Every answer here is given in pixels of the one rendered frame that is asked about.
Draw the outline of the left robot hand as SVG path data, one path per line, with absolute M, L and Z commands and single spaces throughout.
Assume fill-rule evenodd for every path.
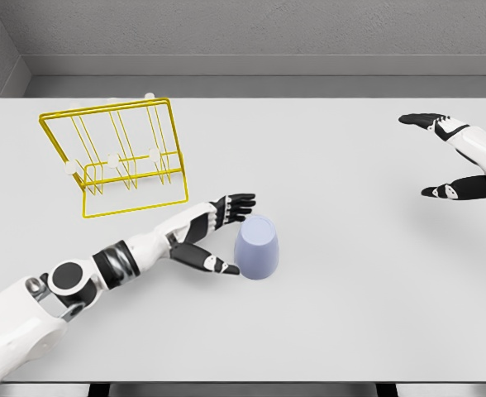
M 229 194 L 217 201 L 202 202 L 160 225 L 169 244 L 169 258 L 204 272 L 239 275 L 237 265 L 220 259 L 197 245 L 211 233 L 234 222 L 244 222 L 256 205 L 254 194 Z

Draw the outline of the lavender cup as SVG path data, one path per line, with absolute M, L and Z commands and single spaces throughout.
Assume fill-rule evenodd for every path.
M 236 236 L 234 261 L 247 279 L 271 276 L 279 263 L 279 240 L 273 222 L 255 215 L 247 218 Z

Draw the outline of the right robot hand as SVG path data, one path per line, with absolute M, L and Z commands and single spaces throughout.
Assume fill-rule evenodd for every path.
M 443 142 L 453 146 L 467 161 L 483 173 L 456 179 L 439 186 L 426 187 L 421 195 L 437 199 L 469 201 L 486 199 L 486 131 L 453 117 L 438 113 L 411 113 L 398 119 L 402 124 L 415 125 L 435 133 Z

